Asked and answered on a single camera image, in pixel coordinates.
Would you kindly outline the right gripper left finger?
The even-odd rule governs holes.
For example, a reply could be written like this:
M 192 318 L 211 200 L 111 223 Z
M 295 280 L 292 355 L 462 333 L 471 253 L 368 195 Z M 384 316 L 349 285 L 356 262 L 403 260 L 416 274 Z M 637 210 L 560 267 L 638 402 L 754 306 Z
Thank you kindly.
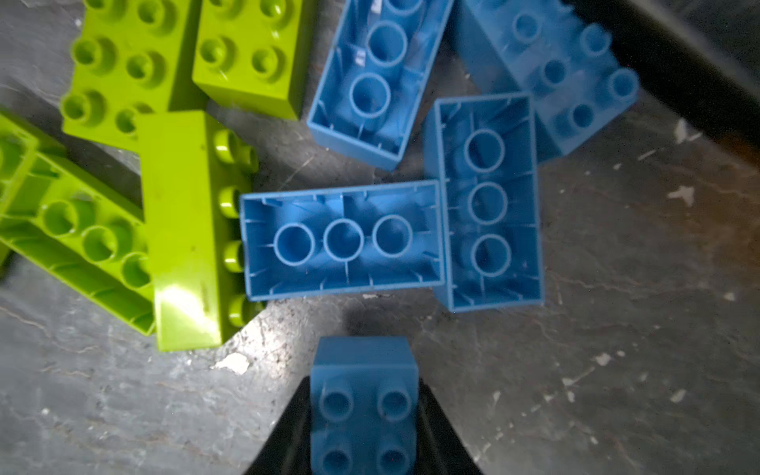
M 310 475 L 310 378 L 304 377 L 245 475 Z

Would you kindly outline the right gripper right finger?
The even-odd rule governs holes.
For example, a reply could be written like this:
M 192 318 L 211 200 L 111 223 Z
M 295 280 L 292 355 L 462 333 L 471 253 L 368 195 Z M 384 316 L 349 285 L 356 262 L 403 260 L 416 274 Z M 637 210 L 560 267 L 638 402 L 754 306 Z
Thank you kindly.
M 416 474 L 483 474 L 423 379 L 419 386 L 416 426 Z

